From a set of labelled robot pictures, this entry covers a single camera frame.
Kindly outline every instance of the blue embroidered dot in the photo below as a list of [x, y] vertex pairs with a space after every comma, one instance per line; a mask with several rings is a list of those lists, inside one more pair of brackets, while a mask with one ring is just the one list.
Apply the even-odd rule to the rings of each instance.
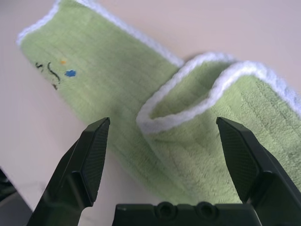
[[74, 77], [76, 75], [76, 71], [74, 71], [74, 70], [66, 71], [65, 75], [68, 77]]

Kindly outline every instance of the microfiber cloth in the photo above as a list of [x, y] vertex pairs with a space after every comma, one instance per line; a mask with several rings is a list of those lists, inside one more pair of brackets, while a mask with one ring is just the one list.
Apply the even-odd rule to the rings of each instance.
[[300, 99], [263, 64], [222, 53], [184, 64], [92, 0], [57, 1], [17, 43], [86, 124], [111, 118], [108, 149], [162, 199], [239, 202], [218, 116], [249, 128], [301, 189]]

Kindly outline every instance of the black object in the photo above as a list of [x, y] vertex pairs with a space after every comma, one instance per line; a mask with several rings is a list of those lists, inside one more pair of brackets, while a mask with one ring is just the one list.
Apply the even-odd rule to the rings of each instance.
[[[243, 125], [218, 118], [229, 173], [243, 204], [119, 204], [113, 226], [299, 226], [301, 193]], [[28, 226], [76, 226], [97, 196], [110, 121], [90, 125], [57, 166]]]
[[89, 125], [62, 157], [27, 226], [76, 226], [93, 206], [103, 173], [110, 119]]

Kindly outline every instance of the black embroidered mark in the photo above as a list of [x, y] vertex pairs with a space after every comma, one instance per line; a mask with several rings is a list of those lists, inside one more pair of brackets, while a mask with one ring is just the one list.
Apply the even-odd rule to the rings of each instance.
[[41, 72], [43, 72], [43, 70], [44, 70], [44, 65], [42, 65], [42, 64], [38, 64], [38, 62], [36, 62], [36, 68], [42, 68], [42, 71]]
[[50, 69], [50, 64], [51, 64], [51, 62], [48, 63], [47, 68], [48, 68], [49, 72], [52, 73], [58, 79], [58, 84], [60, 84], [61, 79], [60, 79], [60, 77], [58, 77], [57, 73], [55, 73], [54, 71], [52, 71]]

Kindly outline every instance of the towel fold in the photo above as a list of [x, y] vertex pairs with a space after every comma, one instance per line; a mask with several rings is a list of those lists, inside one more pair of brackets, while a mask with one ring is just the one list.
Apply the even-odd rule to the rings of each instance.
[[301, 189], [301, 105], [272, 70], [222, 53], [183, 61], [92, 0], [57, 0], [17, 43], [108, 149], [166, 201], [240, 202], [216, 117], [240, 122]]

